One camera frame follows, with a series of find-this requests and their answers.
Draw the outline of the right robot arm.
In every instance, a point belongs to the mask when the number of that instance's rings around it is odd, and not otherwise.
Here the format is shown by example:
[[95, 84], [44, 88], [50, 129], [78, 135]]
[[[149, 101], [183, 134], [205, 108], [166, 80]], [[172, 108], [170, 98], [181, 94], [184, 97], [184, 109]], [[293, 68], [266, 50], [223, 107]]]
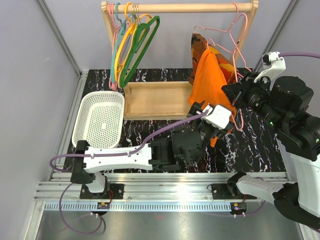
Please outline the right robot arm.
[[314, 91], [296, 76], [255, 77], [248, 73], [222, 91], [233, 106], [252, 109], [275, 131], [292, 159], [296, 182], [272, 183], [238, 172], [228, 179], [227, 193], [262, 199], [287, 219], [319, 230], [320, 119], [307, 112]]

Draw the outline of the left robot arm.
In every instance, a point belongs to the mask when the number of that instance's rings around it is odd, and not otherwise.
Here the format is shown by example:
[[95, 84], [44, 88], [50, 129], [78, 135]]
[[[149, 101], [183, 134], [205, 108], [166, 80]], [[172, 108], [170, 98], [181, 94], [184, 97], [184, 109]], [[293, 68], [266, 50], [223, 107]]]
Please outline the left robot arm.
[[233, 127], [232, 111], [218, 104], [195, 102], [187, 118], [162, 127], [148, 135], [141, 145], [95, 148], [86, 140], [77, 143], [70, 181], [84, 185], [96, 198], [107, 196], [105, 170], [141, 169], [176, 171], [204, 157], [211, 139], [223, 137]]

